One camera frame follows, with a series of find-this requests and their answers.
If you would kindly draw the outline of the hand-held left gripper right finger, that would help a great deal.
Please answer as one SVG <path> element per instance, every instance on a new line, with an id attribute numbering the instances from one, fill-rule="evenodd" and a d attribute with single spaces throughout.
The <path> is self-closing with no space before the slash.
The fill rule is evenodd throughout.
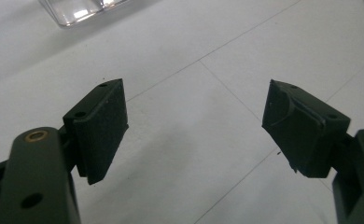
<path id="1" fill-rule="evenodd" d="M 262 127 L 286 156 L 294 171 L 325 178 L 330 155 L 342 142 L 350 118 L 289 83 L 270 82 Z"/>

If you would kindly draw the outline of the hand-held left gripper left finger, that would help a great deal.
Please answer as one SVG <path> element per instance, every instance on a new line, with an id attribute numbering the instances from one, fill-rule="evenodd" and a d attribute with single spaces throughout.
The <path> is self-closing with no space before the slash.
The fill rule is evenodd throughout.
<path id="1" fill-rule="evenodd" d="M 90 185 L 102 181 L 129 128 L 123 80 L 99 84 L 64 116 L 67 139 L 77 152 L 77 169 Z"/>

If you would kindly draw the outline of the clear plastic container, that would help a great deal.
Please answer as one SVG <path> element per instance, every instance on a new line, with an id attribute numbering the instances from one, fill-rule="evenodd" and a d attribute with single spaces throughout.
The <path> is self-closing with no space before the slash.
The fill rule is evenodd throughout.
<path id="1" fill-rule="evenodd" d="M 71 27 L 129 0 L 38 0 L 60 27 Z"/>

